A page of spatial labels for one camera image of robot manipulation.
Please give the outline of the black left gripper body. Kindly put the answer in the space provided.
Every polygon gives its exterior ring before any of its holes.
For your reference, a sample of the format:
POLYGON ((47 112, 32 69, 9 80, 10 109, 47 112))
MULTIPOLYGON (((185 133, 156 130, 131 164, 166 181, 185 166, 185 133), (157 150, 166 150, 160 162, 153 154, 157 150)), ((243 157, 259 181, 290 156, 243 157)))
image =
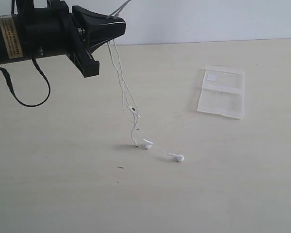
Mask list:
POLYGON ((75 20, 63 0, 48 0, 47 7, 25 4, 25 40, 30 58, 66 55, 88 78, 99 74, 99 62, 82 44, 75 20))

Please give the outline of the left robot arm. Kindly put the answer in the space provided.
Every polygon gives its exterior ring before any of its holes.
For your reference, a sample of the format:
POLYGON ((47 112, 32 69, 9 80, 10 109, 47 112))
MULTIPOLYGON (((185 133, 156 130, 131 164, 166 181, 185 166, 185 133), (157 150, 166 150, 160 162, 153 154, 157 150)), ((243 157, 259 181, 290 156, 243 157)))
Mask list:
POLYGON ((120 17, 69 8, 63 0, 48 0, 43 8, 18 0, 16 7, 17 14, 0 16, 0 65, 66 55, 83 77, 96 76, 99 61, 92 53, 126 31, 120 17))

